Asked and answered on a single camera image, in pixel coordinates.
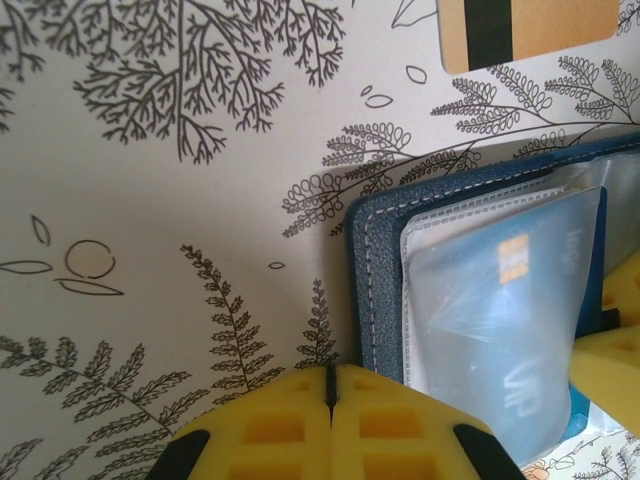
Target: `branch illustration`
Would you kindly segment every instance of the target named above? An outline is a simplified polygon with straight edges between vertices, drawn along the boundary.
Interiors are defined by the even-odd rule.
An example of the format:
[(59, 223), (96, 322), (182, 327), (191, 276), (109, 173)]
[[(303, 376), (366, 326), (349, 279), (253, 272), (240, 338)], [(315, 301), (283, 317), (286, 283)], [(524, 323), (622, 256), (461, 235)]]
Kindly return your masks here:
[(617, 35), (629, 32), (634, 23), (640, 26), (640, 1), (629, 0), (626, 4), (624, 1), (620, 1)]
[(207, 303), (217, 309), (218, 313), (211, 319), (222, 329), (211, 337), (215, 342), (211, 353), (217, 357), (228, 357), (229, 360), (216, 358), (211, 369), (227, 372), (229, 375), (216, 381), (212, 388), (233, 390), (213, 401), (215, 405), (223, 405), (266, 385), (280, 375), (284, 368), (263, 370), (273, 355), (266, 353), (256, 357), (267, 346), (266, 343), (255, 340), (260, 325), (249, 326), (251, 315), (246, 310), (242, 311), (242, 297), (231, 298), (231, 285), (222, 280), (220, 271), (213, 267), (211, 260), (204, 258), (200, 250), (194, 250), (190, 245), (183, 245), (180, 251), (192, 261), (198, 277), (205, 281), (205, 290), (213, 292), (213, 296), (207, 298)]
[(43, 69), (44, 59), (29, 51), (38, 46), (39, 40), (25, 14), (12, 0), (1, 0), (1, 5), (8, 24), (0, 25), (0, 55), (7, 57), (9, 73), (19, 82), (24, 82), (27, 72), (41, 72)]
[[(13, 447), (0, 459), (0, 478), (11, 480), (18, 473), (20, 464), (31, 454), (36, 446), (42, 443), (41, 438), (23, 442)], [(69, 470), (89, 447), (72, 448), (47, 465), (34, 480), (58, 480), (60, 475)]]
[(13, 110), (9, 109), (8, 103), (11, 101), (15, 93), (8, 88), (0, 87), (0, 133), (9, 131), (9, 125), (6, 119), (13, 115)]
[[(192, 391), (165, 406), (160, 413), (153, 413), (150, 406), (155, 400), (173, 390), (190, 375), (187, 372), (171, 372), (132, 392), (144, 361), (142, 345), (138, 345), (127, 361), (115, 371), (111, 369), (113, 349), (105, 341), (100, 342), (93, 358), (84, 369), (76, 367), (78, 350), (75, 343), (67, 337), (60, 338), (54, 359), (47, 358), (47, 343), (38, 337), (29, 338), (27, 350), (23, 344), (0, 336), (0, 352), (8, 354), (0, 364), (1, 369), (21, 368), (20, 375), (23, 377), (43, 377), (55, 372), (55, 376), (47, 381), (43, 392), (45, 395), (53, 395), (66, 391), (62, 408), (79, 407), (74, 419), (76, 423), (120, 407), (129, 407), (129, 412), (98, 428), (87, 437), (87, 441), (93, 443), (130, 430), (138, 433), (98, 450), (98, 457), (124, 453), (109, 463), (103, 471), (90, 477), (91, 480), (102, 479), (116, 470), (155, 460), (166, 446), (167, 437), (174, 433), (170, 427), (178, 422), (189, 407), (209, 393), (208, 390)], [(139, 433), (139, 428), (144, 424), (155, 424), (155, 428)], [(52, 467), (51, 471), (61, 471), (57, 470), (59, 468)]]
[[(606, 90), (601, 90), (597, 82), (600, 69), (588, 60), (564, 56), (559, 59), (559, 66), (568, 75), (545, 82), (544, 88), (511, 67), (502, 65), (490, 68), (489, 73), (513, 95), (514, 103), (511, 105), (496, 104), (498, 86), (490, 82), (453, 79), (452, 86), (463, 98), (436, 107), (431, 114), (471, 117), (458, 121), (456, 128), (474, 134), (475, 138), (426, 154), (409, 153), (407, 147), (411, 136), (393, 124), (345, 127), (344, 135), (327, 142), (331, 153), (323, 157), (322, 163), (328, 167), (354, 165), (354, 168), (344, 173), (312, 175), (293, 185), (282, 201), (282, 208), (288, 214), (296, 215), (296, 220), (283, 235), (291, 237), (312, 225), (336, 217), (349, 199), (357, 195), (367, 195), (393, 186), (395, 180), (391, 174), (396, 169), (404, 172), (398, 183), (406, 184), (434, 172), (447, 174), (473, 168), (480, 160), (480, 154), (472, 148), (497, 138), (540, 131), (544, 133), (549, 129), (559, 131), (567, 126), (585, 127), (585, 131), (569, 144), (573, 145), (584, 135), (605, 125), (640, 125), (631, 115), (631, 106), (640, 97), (636, 78), (610, 60), (605, 60), (600, 69), (605, 72), (607, 88), (612, 91), (612, 94), (608, 94)], [(576, 112), (591, 120), (552, 120), (549, 112), (552, 111), (553, 98), (549, 93), (575, 98), (578, 101)], [(620, 119), (613, 118), (615, 111), (622, 114)], [(525, 115), (535, 119), (537, 125), (517, 128)], [(520, 153), (538, 147), (524, 146)]]
[(312, 317), (307, 322), (311, 330), (302, 332), (304, 338), (310, 343), (296, 348), (298, 352), (307, 357), (295, 365), (295, 368), (298, 369), (330, 365), (338, 358), (338, 352), (333, 351), (336, 341), (331, 339), (329, 307), (327, 307), (327, 299), (322, 289), (322, 281), (318, 279), (313, 281), (313, 293)]

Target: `leaf illustration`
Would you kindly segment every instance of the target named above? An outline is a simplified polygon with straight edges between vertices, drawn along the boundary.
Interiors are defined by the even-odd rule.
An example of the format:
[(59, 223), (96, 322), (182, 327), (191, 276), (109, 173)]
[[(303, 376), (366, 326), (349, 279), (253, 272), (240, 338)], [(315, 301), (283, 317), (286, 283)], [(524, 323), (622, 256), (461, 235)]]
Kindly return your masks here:
[(576, 105), (576, 112), (585, 117), (596, 120), (608, 120), (613, 115), (615, 104), (606, 98), (599, 98), (591, 102), (581, 102)]
[(139, 344), (126, 363), (107, 381), (107, 385), (121, 392), (126, 392), (138, 376), (143, 360), (144, 347)]
[(160, 395), (167, 393), (171, 388), (183, 382), (190, 376), (191, 375), (187, 372), (171, 372), (168, 375), (162, 375), (158, 379), (152, 380), (136, 391), (131, 396), (131, 400), (138, 405), (148, 405)]
[(42, 377), (49, 373), (53, 367), (50, 363), (39, 361), (31, 364), (20, 372), (23, 377)]
[(525, 109), (533, 109), (536, 113), (540, 113), (553, 104), (553, 100), (533, 80), (513, 68), (507, 65), (496, 65), (490, 67), (489, 72), (515, 95)]
[(420, 67), (416, 67), (415, 65), (407, 65), (405, 67), (405, 71), (407, 73), (407, 77), (413, 83), (417, 83), (418, 85), (424, 85), (427, 83), (427, 72), (425, 72)]
[(39, 260), (18, 260), (15, 262), (0, 263), (0, 270), (5, 272), (18, 273), (20, 275), (35, 275), (53, 270), (47, 262)]
[(640, 97), (638, 79), (625, 72), (612, 60), (602, 62), (605, 77), (613, 86), (613, 98), (623, 109), (629, 107)]
[(78, 351), (76, 345), (68, 337), (60, 338), (56, 349), (56, 364), (62, 368), (71, 368), (76, 364)]
[(130, 450), (133, 448), (140, 448), (151, 443), (155, 443), (170, 435), (164, 428), (159, 428), (151, 432), (144, 433), (142, 435), (135, 435), (133, 437), (125, 438), (124, 440), (118, 440), (117, 442), (105, 445), (96, 452), (96, 457), (104, 457), (113, 453)]
[(303, 336), (312, 342), (310, 345), (300, 345), (296, 350), (303, 355), (310, 357), (298, 362), (295, 368), (306, 368), (312, 365), (329, 365), (336, 361), (338, 353), (333, 352), (336, 343), (331, 340), (331, 329), (329, 328), (329, 307), (325, 298), (322, 281), (313, 281), (313, 307), (311, 308), (311, 318), (308, 320), (309, 326), (313, 330), (306, 330)]
[(164, 407), (162, 413), (158, 417), (158, 421), (165, 427), (173, 425), (178, 421), (180, 416), (185, 413), (189, 409), (189, 407), (191, 407), (191, 405), (196, 403), (208, 393), (208, 390), (195, 390), (188, 393), (180, 400), (174, 402), (170, 407)]
[(401, 0), (391, 28), (411, 27), (437, 13), (435, 0)]
[(9, 480), (18, 473), (20, 464), (40, 442), (42, 442), (42, 439), (36, 438), (28, 442), (19, 443), (9, 452), (5, 453), (2, 458), (0, 458), (0, 479)]
[(29, 351), (31, 358), (40, 360), (47, 354), (46, 343), (38, 337), (29, 338)]
[(131, 429), (138, 428), (149, 421), (149, 415), (146, 412), (136, 412), (132, 415), (119, 418), (107, 425), (100, 427), (87, 437), (88, 442), (97, 442), (103, 438), (108, 438), (122, 432), (128, 432)]
[(73, 405), (77, 405), (83, 400), (103, 392), (105, 388), (106, 386), (100, 381), (88, 381), (81, 383), (67, 395), (64, 402), (62, 402), (62, 408), (69, 408)]
[(44, 222), (35, 215), (31, 215), (31, 226), (33, 227), (33, 232), (36, 234), (38, 241), (47, 247), (50, 246), (51, 234), (49, 233), (49, 228), (47, 228)]
[(448, 170), (458, 160), (458, 155), (453, 150), (438, 152), (431, 155), (412, 167), (398, 182), (400, 185), (414, 182), (426, 175), (438, 172), (440, 169)]
[(109, 346), (107, 342), (104, 340), (100, 342), (98, 345), (98, 350), (96, 354), (89, 362), (89, 365), (84, 371), (84, 374), (87, 377), (94, 378), (96, 380), (102, 379), (107, 370), (109, 370), (109, 366), (111, 365), (111, 352), (113, 349)]
[(56, 278), (56, 282), (62, 288), (70, 292), (82, 293), (84, 295), (111, 296), (124, 295), (120, 290), (100, 285), (99, 283), (89, 282), (87, 280), (76, 280), (73, 278)]
[(95, 417), (116, 408), (124, 403), (124, 398), (118, 392), (109, 392), (102, 397), (91, 400), (82, 407), (75, 416), (76, 422), (81, 422), (87, 418)]
[(369, 108), (384, 108), (393, 103), (393, 98), (389, 95), (382, 95), (380, 93), (376, 95), (371, 95), (367, 98), (367, 101), (364, 104)]
[(82, 455), (88, 448), (89, 447), (87, 446), (72, 448), (45, 467), (44, 470), (34, 477), (34, 480), (59, 479), (63, 472), (66, 472), (73, 467), (74, 463), (78, 460), (78, 457), (80, 457), (80, 455)]
[[(200, 250), (194, 250), (190, 245), (183, 245), (180, 251), (184, 253), (188, 260), (191, 260), (193, 267), (197, 270), (198, 277), (205, 281), (205, 290), (219, 293), (219, 296), (207, 299), (209, 305), (223, 310), (222, 313), (216, 313), (212, 317), (213, 321), (224, 327), (233, 327), (232, 329), (216, 332), (212, 336), (212, 339), (219, 343), (214, 345), (210, 350), (211, 353), (232, 358), (230, 360), (219, 360), (211, 368), (215, 371), (240, 372), (240, 374), (224, 376), (214, 382), (212, 387), (224, 390), (242, 389), (241, 393), (247, 393), (257, 388), (254, 385), (263, 385), (264, 383), (261, 382), (269, 381), (279, 375), (284, 369), (272, 368), (259, 374), (259, 371), (273, 358), (273, 355), (266, 354), (252, 359), (266, 344), (254, 341), (260, 331), (260, 326), (248, 326), (251, 316), (246, 311), (242, 312), (244, 303), (242, 297), (236, 296), (231, 300), (231, 285), (222, 280), (220, 271), (213, 267), (211, 260), (203, 257)], [(227, 401), (232, 397), (225, 395), (218, 398), (214, 403), (220, 404), (221, 398)]]
[(564, 141), (565, 131), (562, 128), (558, 130), (558, 132), (551, 132), (549, 134), (543, 133), (539, 138), (535, 138), (523, 147), (519, 148), (518, 153), (514, 154), (513, 158), (530, 157), (532, 155), (547, 153), (559, 148), (564, 148)]
[(0, 133), (6, 133), (10, 130), (6, 119), (15, 113), (13, 110), (9, 110), (8, 106), (14, 95), (13, 90), (0, 87)]
[(47, 382), (43, 392), (46, 395), (62, 392), (65, 388), (75, 382), (78, 378), (76, 372), (65, 371)]

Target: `botanical pattern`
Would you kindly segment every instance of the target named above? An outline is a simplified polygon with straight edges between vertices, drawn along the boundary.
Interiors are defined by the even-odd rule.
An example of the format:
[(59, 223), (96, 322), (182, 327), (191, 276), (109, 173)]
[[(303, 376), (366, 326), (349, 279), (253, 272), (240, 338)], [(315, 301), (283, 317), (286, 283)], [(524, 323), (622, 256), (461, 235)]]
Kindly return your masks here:
[[(49, 227), (35, 215), (31, 215), (31, 227), (39, 243), (51, 246)], [(97, 240), (79, 240), (73, 243), (65, 253), (64, 265), (68, 272), (76, 278), (66, 276), (54, 281), (69, 292), (84, 295), (113, 296), (124, 295), (113, 287), (103, 285), (94, 280), (105, 277), (116, 266), (116, 259), (111, 249)], [(12, 260), (0, 263), (0, 271), (18, 275), (35, 275), (53, 270), (50, 263), (42, 260)]]
[[(29, 338), (25, 347), (20, 342), (0, 336), (0, 352), (6, 354), (0, 368), (19, 369), (22, 377), (48, 376), (43, 393), (64, 394), (62, 408), (75, 410), (76, 423), (112, 410), (118, 411), (117, 419), (105, 423), (87, 437), (87, 446), (70, 451), (66, 457), (47, 467), (43, 471), (43, 479), (57, 478), (85, 449), (98, 442), (100, 448), (95, 456), (112, 459), (89, 480), (99, 480), (115, 473), (118, 474), (116, 478), (144, 478), (175, 433), (175, 425), (182, 415), (209, 393), (205, 389), (194, 390), (164, 406), (158, 405), (156, 400), (190, 377), (184, 371), (160, 375), (134, 389), (144, 362), (145, 351), (141, 344), (117, 368), (112, 368), (113, 348), (106, 341), (100, 342), (84, 368), (78, 367), (79, 352), (76, 344), (67, 337), (59, 339), (55, 352), (51, 354), (47, 342), (38, 337)], [(21, 457), (14, 456), (17, 460), (12, 460), (10, 465), (17, 469)]]
[[(42, 443), (41, 438), (22, 442), (13, 447), (9, 452), (5, 453), (0, 459), (0, 479), (11, 480), (18, 473), (20, 464), (25, 461), (29, 454)], [(66, 453), (60, 455), (49, 465), (40, 471), (34, 480), (58, 480), (60, 476), (73, 467), (78, 457), (82, 455), (89, 447), (82, 446), (72, 448)]]
[(324, 296), (322, 281), (318, 279), (313, 281), (312, 301), (311, 318), (307, 322), (311, 330), (302, 332), (310, 343), (300, 345), (296, 349), (307, 358), (296, 363), (295, 368), (331, 365), (338, 358), (338, 352), (333, 351), (336, 341), (331, 339), (327, 299)]
[[(180, 159), (209, 163), (226, 146), (210, 115), (225, 113), (236, 130), (265, 132), (284, 100), (272, 76), (279, 50), (323, 87), (343, 57), (346, 33), (337, 7), (311, 0), (3, 0), (0, 54), (20, 82), (41, 71), (34, 49), (89, 60), (74, 89), (106, 125), (104, 137), (174, 138)], [(13, 92), (0, 89), (0, 131), (8, 130)]]
[(620, 19), (618, 21), (618, 35), (627, 33), (631, 27), (640, 26), (640, 1), (620, 0)]
[(231, 393), (225, 393), (213, 401), (214, 405), (224, 405), (266, 385), (280, 375), (284, 368), (264, 369), (273, 355), (258, 355), (258, 352), (267, 346), (266, 343), (255, 339), (260, 332), (260, 325), (249, 325), (251, 315), (243, 310), (242, 297), (231, 295), (231, 285), (222, 279), (222, 274), (213, 266), (211, 260), (204, 258), (200, 250), (194, 250), (190, 245), (183, 245), (180, 251), (192, 261), (198, 277), (205, 281), (205, 290), (212, 295), (207, 298), (207, 303), (216, 310), (211, 320), (220, 328), (211, 336), (214, 341), (211, 353), (218, 360), (211, 369), (228, 375), (216, 381), (211, 388), (232, 390)]
[[(344, 127), (343, 135), (327, 142), (330, 153), (323, 157), (322, 164), (353, 168), (344, 173), (329, 170), (293, 185), (282, 201), (282, 208), (288, 214), (296, 215), (296, 220), (283, 235), (291, 237), (312, 225), (335, 218), (357, 195), (379, 192), (434, 173), (447, 175), (473, 168), (480, 160), (480, 154), (474, 148), (488, 141), (543, 131), (537, 141), (529, 142), (515, 154), (521, 157), (574, 145), (605, 125), (640, 125), (631, 114), (631, 106), (640, 97), (637, 78), (612, 60), (604, 60), (598, 67), (585, 58), (563, 56), (558, 65), (564, 76), (548, 80), (544, 85), (508, 65), (488, 69), (494, 79), (492, 82), (454, 78), (451, 83), (462, 94), (462, 99), (434, 108), (431, 115), (465, 117), (455, 124), (456, 129), (474, 138), (433, 152), (409, 153), (411, 135), (391, 123)], [(503, 103), (498, 86), (509, 92), (509, 102)], [(550, 116), (554, 103), (552, 94), (575, 100), (579, 119), (554, 121)], [(535, 125), (519, 128), (525, 118), (533, 120)], [(585, 130), (566, 143), (562, 127), (575, 125), (583, 126)], [(400, 174), (397, 181), (396, 172)]]

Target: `printed wallpaper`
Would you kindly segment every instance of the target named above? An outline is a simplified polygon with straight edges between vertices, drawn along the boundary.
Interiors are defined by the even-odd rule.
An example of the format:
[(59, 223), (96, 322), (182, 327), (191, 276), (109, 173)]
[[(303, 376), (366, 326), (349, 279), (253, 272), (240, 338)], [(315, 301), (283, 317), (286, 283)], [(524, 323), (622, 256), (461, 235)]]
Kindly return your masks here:
[[(435, 0), (0, 0), (0, 479), (143, 479), (195, 416), (350, 361), (361, 195), (640, 125), (604, 42), (452, 77)], [(637, 478), (581, 438), (530, 480)]]

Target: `blue wallet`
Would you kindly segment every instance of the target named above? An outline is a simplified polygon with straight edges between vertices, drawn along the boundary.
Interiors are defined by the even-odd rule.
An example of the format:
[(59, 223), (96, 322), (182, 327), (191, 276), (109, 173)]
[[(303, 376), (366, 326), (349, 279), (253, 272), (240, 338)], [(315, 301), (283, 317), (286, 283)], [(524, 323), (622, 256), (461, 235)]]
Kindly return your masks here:
[[(381, 192), (348, 210), (345, 233), (352, 283), (355, 331), (361, 364), (403, 382), (403, 266), (401, 235), (416, 215), (542, 178), (560, 166), (640, 146), (640, 134), (572, 146)], [(576, 336), (605, 329), (602, 310), (606, 192), (598, 209), (591, 266)], [(589, 401), (571, 390), (565, 438), (587, 424)]]

